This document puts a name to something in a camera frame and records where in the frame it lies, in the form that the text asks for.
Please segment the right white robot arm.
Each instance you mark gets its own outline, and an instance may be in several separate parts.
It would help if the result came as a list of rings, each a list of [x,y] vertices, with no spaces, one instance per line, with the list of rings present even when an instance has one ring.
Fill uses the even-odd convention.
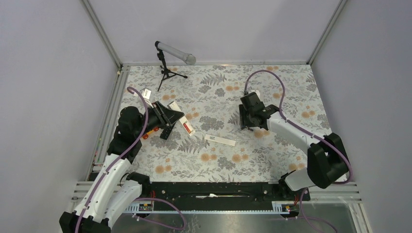
[[[241,99],[239,105],[241,128],[259,127],[274,132],[307,156],[307,166],[289,172],[279,180],[279,195],[291,200],[298,190],[306,187],[327,188],[350,171],[340,137],[331,133],[323,138],[309,133],[301,126],[282,117],[280,108],[264,105],[255,92]]]

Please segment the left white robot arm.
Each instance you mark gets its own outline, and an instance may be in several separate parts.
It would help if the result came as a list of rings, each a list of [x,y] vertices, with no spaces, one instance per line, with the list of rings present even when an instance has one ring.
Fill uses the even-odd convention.
[[[143,114],[134,106],[123,108],[102,169],[82,201],[59,219],[62,232],[109,233],[133,200],[149,197],[149,177],[135,172],[128,175],[120,191],[115,188],[141,149],[143,135],[171,126],[184,115],[158,101]]]

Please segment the red battery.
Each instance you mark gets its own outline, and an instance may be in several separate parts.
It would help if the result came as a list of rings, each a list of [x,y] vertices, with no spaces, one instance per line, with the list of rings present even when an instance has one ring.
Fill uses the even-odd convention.
[[[189,122],[183,123],[183,126],[185,127],[186,131],[191,134],[193,132],[193,128]]]

